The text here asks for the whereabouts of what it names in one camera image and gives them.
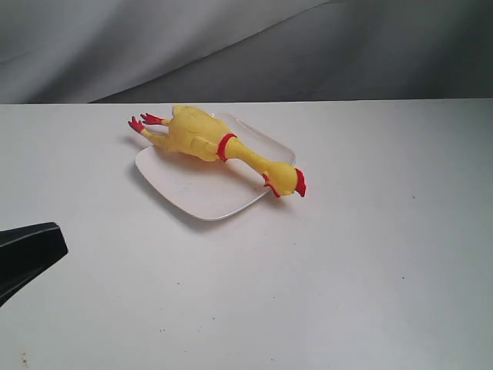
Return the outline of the white square plate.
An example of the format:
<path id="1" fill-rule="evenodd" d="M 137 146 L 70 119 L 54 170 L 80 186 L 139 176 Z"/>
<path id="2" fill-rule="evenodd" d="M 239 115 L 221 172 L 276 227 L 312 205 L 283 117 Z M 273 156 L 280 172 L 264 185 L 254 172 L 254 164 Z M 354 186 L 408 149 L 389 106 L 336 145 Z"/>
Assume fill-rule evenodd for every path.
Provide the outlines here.
<path id="1" fill-rule="evenodd" d="M 136 155 L 135 164 L 158 193 L 200 220 L 228 218 L 272 194 L 263 178 L 240 160 L 207 163 L 149 146 Z"/>

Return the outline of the yellow rubber chicken toy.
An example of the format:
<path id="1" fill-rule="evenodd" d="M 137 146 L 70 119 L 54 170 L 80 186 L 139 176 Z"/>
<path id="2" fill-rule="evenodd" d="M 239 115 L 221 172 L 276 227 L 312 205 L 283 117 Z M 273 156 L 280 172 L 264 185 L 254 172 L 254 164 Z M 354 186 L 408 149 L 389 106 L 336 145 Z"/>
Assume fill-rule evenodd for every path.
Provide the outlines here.
<path id="1" fill-rule="evenodd" d="M 268 160 L 247 147 L 222 121 L 194 106 L 175 105 L 170 119 L 143 113 L 132 117 L 129 126 L 154 146 L 194 156 L 205 162 L 241 160 L 257 172 L 264 186 L 279 198 L 298 193 L 304 197 L 304 173 L 295 166 Z"/>

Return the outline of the grey backdrop cloth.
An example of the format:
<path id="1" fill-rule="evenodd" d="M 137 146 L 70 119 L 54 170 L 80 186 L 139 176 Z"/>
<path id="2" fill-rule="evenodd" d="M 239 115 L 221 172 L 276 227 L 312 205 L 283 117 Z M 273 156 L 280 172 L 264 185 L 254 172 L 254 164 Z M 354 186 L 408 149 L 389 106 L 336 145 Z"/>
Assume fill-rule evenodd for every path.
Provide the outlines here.
<path id="1" fill-rule="evenodd" d="M 3 103 L 492 94 L 490 1 L 3 1 Z"/>

